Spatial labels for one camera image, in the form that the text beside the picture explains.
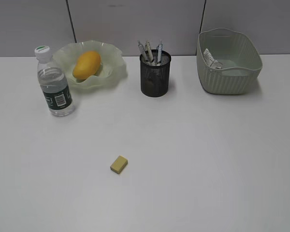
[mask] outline light green basket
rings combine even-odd
[[[209,67],[203,58],[208,49],[222,69]],[[214,94],[243,94],[257,79],[262,61],[251,40],[244,34],[225,28],[199,34],[198,75],[205,91]]]

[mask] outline mesh pencil cup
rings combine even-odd
[[[151,50],[155,61],[157,61],[157,49]],[[146,64],[140,55],[141,66],[141,91],[149,97],[161,97],[166,94],[169,88],[171,56],[162,51],[161,66]]]

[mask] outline gray wall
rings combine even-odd
[[[246,34],[261,54],[290,53],[290,0],[207,0],[202,31]]]
[[[57,50],[73,43],[65,0],[0,0],[0,57],[34,56],[34,48]]]
[[[137,40],[171,55],[195,55],[204,0],[68,0],[78,42],[111,43],[139,55]],[[290,53],[290,0],[207,0],[202,31],[226,27],[248,35],[261,54]],[[65,0],[0,0],[0,57],[33,56],[73,43]]]
[[[195,55],[204,0],[69,0],[78,42],[114,44],[139,55],[137,40],[163,40],[171,55]]]

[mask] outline water bottle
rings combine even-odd
[[[75,110],[67,78],[54,61],[49,46],[34,50],[38,63],[38,80],[50,112],[55,116],[66,116]]]

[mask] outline pen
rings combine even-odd
[[[163,47],[162,40],[160,40],[160,43],[157,46],[157,50],[158,50],[157,66],[161,66],[162,47]]]
[[[148,52],[148,58],[149,58],[149,63],[152,65],[152,66],[156,66],[155,65],[155,61],[154,61],[154,57],[153,57],[153,54],[151,53],[151,47],[150,47],[150,44],[149,44],[149,41],[146,40],[146,44],[145,44],[146,48],[147,48],[147,52]]]
[[[144,59],[144,62],[146,64],[148,64],[149,62],[148,62],[148,58],[147,58],[146,52],[144,50],[144,46],[143,46],[143,44],[141,44],[141,42],[139,40],[138,40],[138,43],[139,43],[139,49],[140,49],[140,52],[141,52],[142,57]]]

